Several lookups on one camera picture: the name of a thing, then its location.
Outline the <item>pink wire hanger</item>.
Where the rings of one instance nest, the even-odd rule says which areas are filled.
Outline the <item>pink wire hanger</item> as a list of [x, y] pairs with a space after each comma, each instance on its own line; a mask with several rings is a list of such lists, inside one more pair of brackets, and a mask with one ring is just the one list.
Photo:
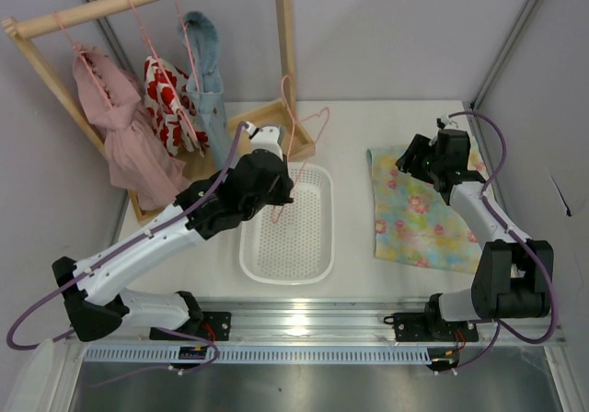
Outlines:
[[[294, 183], [293, 190], [295, 190], [297, 184], [300, 181], [300, 178], [301, 178], [303, 172], [305, 171], [308, 159], [310, 157], [312, 157], [317, 152], [317, 144], [319, 143], [324, 131], [326, 130], [326, 128], [328, 126], [331, 114], [330, 114], [329, 107], [324, 107], [323, 109], [319, 110], [318, 112], [311, 114], [311, 115], [303, 118], [302, 120], [300, 120], [297, 116], [297, 113], [295, 112], [295, 106], [292, 104], [292, 102], [287, 97], [286, 90], [288, 87], [292, 87], [292, 85], [293, 85], [293, 78], [289, 74], [285, 74], [281, 80], [282, 103], [285, 107], [288, 117], [291, 120], [291, 131], [290, 131], [290, 136], [288, 139], [287, 150], [285, 152], [286, 161], [287, 161], [288, 166], [291, 166], [294, 163], [300, 164], [300, 167], [298, 167], [298, 170], [297, 170], [295, 177], [293, 179], [293, 183]], [[309, 134], [306, 131], [303, 124], [305, 122], [308, 122], [308, 121], [313, 120], [315, 118], [324, 118], [325, 120], [324, 120], [320, 130], [318, 131], [317, 136], [315, 138], [311, 138], [311, 137], [309, 137]], [[295, 153], [294, 152], [295, 134], [296, 134], [297, 130], [303, 130], [304, 134], [309, 137], [309, 140], [311, 140], [311, 143], [309, 144], [308, 149], [303, 147], [298, 152]]]

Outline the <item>floral pastel skirt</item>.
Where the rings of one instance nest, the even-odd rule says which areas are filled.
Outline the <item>floral pastel skirt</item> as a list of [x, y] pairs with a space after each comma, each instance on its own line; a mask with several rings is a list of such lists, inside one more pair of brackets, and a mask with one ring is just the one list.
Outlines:
[[367, 151], [375, 212], [375, 258], [473, 274], [481, 248], [431, 184], [396, 167], [404, 145]]

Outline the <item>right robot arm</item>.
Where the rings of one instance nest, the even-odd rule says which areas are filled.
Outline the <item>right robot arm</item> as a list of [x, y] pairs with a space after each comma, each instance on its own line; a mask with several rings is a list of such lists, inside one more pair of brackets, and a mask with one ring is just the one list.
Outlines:
[[476, 325], [509, 319], [550, 318], [548, 331], [522, 341], [543, 343], [558, 325], [559, 309], [552, 285], [554, 251], [532, 239], [489, 198], [489, 182], [468, 167], [471, 144], [461, 130], [440, 130], [436, 137], [414, 136], [397, 161], [399, 171], [433, 185], [475, 235], [482, 253], [472, 284], [460, 292], [437, 293], [420, 313], [390, 318], [399, 342], [448, 342], [479, 338]]

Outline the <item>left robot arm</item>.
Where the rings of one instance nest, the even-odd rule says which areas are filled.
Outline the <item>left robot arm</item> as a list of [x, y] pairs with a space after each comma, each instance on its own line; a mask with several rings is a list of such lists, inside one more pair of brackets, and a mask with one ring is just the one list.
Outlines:
[[147, 327], [155, 340], [200, 333], [204, 314], [190, 292], [136, 292], [128, 284], [178, 252], [238, 227], [267, 205], [292, 203], [293, 186], [281, 150], [256, 148], [227, 174], [192, 183], [126, 241], [87, 259], [57, 259], [52, 272], [65, 288], [64, 307], [77, 337], [92, 342], [122, 326]]

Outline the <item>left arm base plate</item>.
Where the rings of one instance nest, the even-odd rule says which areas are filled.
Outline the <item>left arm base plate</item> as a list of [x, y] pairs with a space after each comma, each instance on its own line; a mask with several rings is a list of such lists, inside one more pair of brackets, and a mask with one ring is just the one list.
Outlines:
[[232, 315], [230, 312], [209, 311], [203, 313], [200, 321], [189, 319], [177, 329], [167, 330], [151, 328], [151, 340], [187, 340], [184, 335], [205, 338], [209, 341], [228, 341], [231, 330]]

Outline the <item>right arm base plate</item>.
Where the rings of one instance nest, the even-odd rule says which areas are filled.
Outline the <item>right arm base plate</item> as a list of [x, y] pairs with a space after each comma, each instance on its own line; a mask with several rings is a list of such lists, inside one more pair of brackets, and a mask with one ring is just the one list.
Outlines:
[[383, 318], [398, 342], [477, 342], [479, 333], [466, 321], [447, 322], [426, 313], [394, 313]]

